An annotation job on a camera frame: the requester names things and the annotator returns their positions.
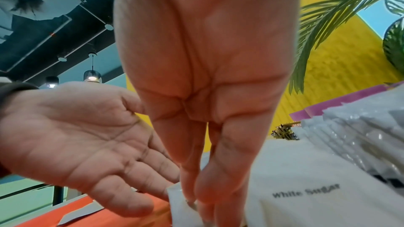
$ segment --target dark sleeve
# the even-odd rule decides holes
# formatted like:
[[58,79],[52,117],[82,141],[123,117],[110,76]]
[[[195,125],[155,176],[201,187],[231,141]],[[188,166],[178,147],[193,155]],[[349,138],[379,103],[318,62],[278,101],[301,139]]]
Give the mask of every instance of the dark sleeve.
[[[33,90],[33,89],[38,88],[35,87],[34,85],[22,82],[0,82],[0,108],[3,106],[7,97],[12,95],[13,93],[22,90]],[[5,177],[9,174],[11,173],[1,165],[1,159],[0,159],[0,178]]]

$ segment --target potted plant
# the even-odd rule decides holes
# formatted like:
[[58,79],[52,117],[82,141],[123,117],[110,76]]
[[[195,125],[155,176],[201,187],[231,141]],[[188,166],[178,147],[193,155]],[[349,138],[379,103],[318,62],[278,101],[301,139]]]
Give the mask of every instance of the potted plant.
[[[304,91],[304,76],[312,48],[317,48],[340,25],[379,0],[323,0],[301,8],[297,58],[289,92]],[[400,16],[387,30],[383,49],[387,59],[404,74],[404,0],[384,0]]]

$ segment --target ceiling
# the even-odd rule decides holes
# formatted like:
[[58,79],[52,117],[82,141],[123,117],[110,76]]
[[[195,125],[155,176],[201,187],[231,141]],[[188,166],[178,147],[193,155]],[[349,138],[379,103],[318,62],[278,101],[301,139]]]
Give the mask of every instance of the ceiling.
[[94,67],[104,82],[123,73],[114,32],[106,30],[112,24],[113,0],[6,1],[0,0],[1,76],[37,86],[47,76],[82,81],[91,69],[91,52],[98,55]]

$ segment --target hand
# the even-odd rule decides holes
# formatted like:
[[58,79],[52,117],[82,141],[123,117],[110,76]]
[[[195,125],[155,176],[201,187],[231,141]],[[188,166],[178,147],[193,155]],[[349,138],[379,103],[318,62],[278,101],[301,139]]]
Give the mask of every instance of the hand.
[[[124,68],[189,201],[238,226],[248,175],[285,90],[299,0],[116,0]],[[212,158],[199,173],[206,123]]]
[[105,84],[18,92],[2,108],[0,162],[87,193],[117,214],[149,214],[153,202],[131,187],[168,200],[165,189],[178,182],[179,169],[134,112],[144,112],[135,93]]

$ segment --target open palm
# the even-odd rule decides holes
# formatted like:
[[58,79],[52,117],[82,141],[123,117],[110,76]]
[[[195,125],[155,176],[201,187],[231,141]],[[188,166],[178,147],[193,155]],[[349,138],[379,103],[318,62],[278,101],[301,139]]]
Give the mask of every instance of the open palm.
[[[292,68],[298,0],[116,0],[124,68],[189,201],[238,226],[248,173]],[[199,173],[206,123],[212,157]]]
[[142,216],[167,200],[178,167],[160,138],[134,112],[135,93],[94,83],[19,92],[0,122],[1,163],[15,174],[68,186],[123,216]]

